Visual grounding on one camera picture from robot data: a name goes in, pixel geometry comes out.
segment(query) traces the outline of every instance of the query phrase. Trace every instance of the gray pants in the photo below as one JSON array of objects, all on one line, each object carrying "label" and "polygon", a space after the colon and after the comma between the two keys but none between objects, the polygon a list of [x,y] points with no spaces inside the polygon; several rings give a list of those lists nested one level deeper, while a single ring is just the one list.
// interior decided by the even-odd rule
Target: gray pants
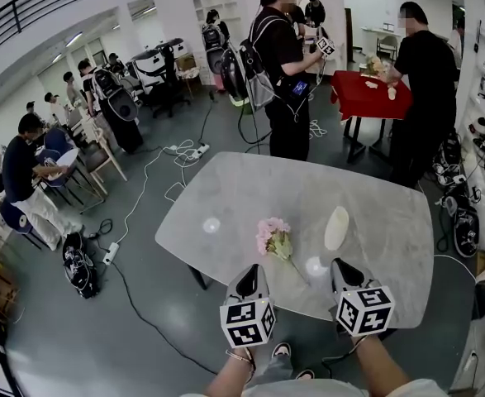
[{"label": "gray pants", "polygon": [[289,380],[292,376],[292,372],[293,368],[290,357],[285,354],[278,354],[277,356],[272,357],[272,360],[263,374],[254,377],[245,388],[248,389],[255,387],[256,385]]}]

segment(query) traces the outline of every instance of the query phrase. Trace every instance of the blue chair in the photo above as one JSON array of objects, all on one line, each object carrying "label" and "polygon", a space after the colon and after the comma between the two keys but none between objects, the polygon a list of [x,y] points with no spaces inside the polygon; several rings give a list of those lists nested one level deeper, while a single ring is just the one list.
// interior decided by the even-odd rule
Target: blue chair
[{"label": "blue chair", "polygon": [[[56,150],[50,150],[50,149],[44,149],[40,152],[39,155],[36,156],[36,160],[38,161],[39,164],[41,164],[42,166],[47,166],[49,165],[49,161],[52,161],[52,162],[56,162],[58,159],[60,159],[60,156],[61,154],[56,151]],[[73,176],[73,172],[75,171],[75,166],[72,166],[69,170],[69,172],[65,175],[61,175],[59,178],[57,179],[43,179],[44,182],[46,184],[48,184],[54,191],[56,191],[60,197],[62,197],[62,199],[64,199],[64,201],[69,204],[71,206],[71,203],[68,201],[68,199],[59,191],[60,188],[62,187],[65,187],[66,188],[66,191],[68,191],[71,195],[73,195],[75,197],[75,199],[81,203],[82,205],[84,205],[83,201],[77,197],[77,195],[75,195],[73,193],[73,191],[71,191],[67,186],[66,186],[66,182],[68,182],[68,179],[71,178],[73,179],[73,181],[75,181],[78,185],[80,185],[80,183],[77,181],[77,179]]]},{"label": "blue chair", "polygon": [[44,146],[48,150],[54,150],[59,152],[59,157],[64,153],[67,153],[74,148],[70,142],[68,142],[66,132],[61,128],[51,128],[44,137]]},{"label": "blue chair", "polygon": [[6,199],[0,203],[0,214],[2,215],[5,223],[14,231],[21,234],[28,242],[30,242],[37,249],[42,250],[41,247],[30,239],[30,236],[35,238],[41,244],[46,246],[45,242],[40,237],[33,233],[33,226],[29,223],[26,215],[23,212],[10,204]]}]

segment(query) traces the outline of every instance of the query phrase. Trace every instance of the table with red cloth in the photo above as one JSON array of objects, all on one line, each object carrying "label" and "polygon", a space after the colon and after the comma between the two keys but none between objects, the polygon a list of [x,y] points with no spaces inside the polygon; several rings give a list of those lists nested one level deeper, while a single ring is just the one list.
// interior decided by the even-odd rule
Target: table with red cloth
[{"label": "table with red cloth", "polygon": [[[367,81],[377,84],[378,87],[368,87]],[[399,81],[396,87],[397,96],[394,100],[390,100],[388,87],[384,82],[377,78],[364,76],[359,72],[346,70],[337,70],[332,76],[330,84],[332,85],[330,101],[332,103],[340,101],[341,120],[347,121],[343,134],[344,137],[351,140],[347,162],[351,162],[365,150],[365,146],[358,141],[362,117],[382,119],[379,137],[369,147],[369,151],[382,157],[384,160],[388,160],[388,157],[377,147],[383,140],[385,121],[387,119],[402,120],[406,116],[407,110],[413,101],[409,88],[402,81]],[[356,124],[354,126],[354,135],[350,136],[352,117],[356,117]]]}]

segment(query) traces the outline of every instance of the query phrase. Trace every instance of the black bag on floor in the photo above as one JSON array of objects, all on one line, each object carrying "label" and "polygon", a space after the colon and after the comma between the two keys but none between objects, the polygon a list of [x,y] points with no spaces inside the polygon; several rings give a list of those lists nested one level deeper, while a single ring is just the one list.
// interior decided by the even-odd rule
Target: black bag on floor
[{"label": "black bag on floor", "polygon": [[83,237],[78,233],[69,234],[62,246],[62,260],[66,278],[85,299],[98,294],[97,270],[86,254]]}]

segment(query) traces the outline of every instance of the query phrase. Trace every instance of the black pants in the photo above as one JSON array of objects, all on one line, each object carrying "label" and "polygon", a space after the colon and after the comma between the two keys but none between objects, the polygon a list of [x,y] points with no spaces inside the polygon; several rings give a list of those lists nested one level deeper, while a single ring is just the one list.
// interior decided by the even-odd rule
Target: black pants
[{"label": "black pants", "polygon": [[438,111],[434,116],[413,108],[403,121],[394,121],[391,182],[415,188],[453,129],[454,115],[453,108]]},{"label": "black pants", "polygon": [[278,98],[269,103],[265,109],[272,129],[272,135],[269,138],[270,155],[285,159],[306,160],[310,148],[308,100],[297,112],[299,115],[297,122],[294,120],[292,111]]},{"label": "black pants", "polygon": [[112,129],[117,144],[126,153],[133,153],[137,147],[143,144],[143,137],[137,128],[135,121],[124,121],[118,117],[108,104],[107,100],[100,100],[101,112]]}]

